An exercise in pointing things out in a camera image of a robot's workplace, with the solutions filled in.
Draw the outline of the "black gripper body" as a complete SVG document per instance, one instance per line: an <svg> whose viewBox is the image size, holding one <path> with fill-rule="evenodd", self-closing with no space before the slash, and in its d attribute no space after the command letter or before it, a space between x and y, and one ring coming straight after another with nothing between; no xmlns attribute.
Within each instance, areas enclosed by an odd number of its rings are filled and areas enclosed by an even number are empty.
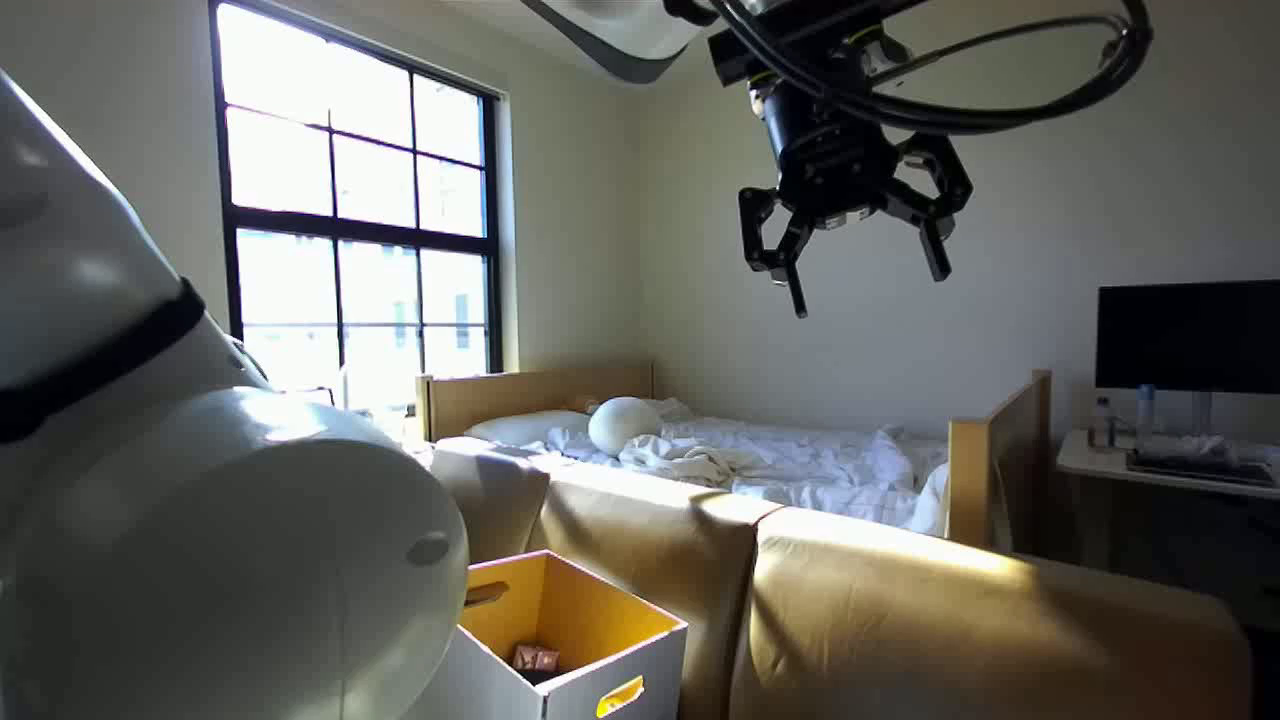
<svg viewBox="0 0 1280 720"><path fill-rule="evenodd" d="M742 191L747 233L760 233L778 209L810 229L848 213L889 213L916 229L937 218L937 204L895 175L906 144L781 79L733 32L717 32L709 51L725 83L747 83L747 107L763 122L781 172L778 188Z"/></svg>

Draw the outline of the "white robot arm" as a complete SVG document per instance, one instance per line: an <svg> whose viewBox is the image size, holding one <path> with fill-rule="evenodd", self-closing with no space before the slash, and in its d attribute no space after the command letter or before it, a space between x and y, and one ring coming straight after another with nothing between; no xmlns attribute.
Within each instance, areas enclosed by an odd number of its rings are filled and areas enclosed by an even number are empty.
<svg viewBox="0 0 1280 720"><path fill-rule="evenodd" d="M463 720L469 527L0 88L3 720Z"/></svg>

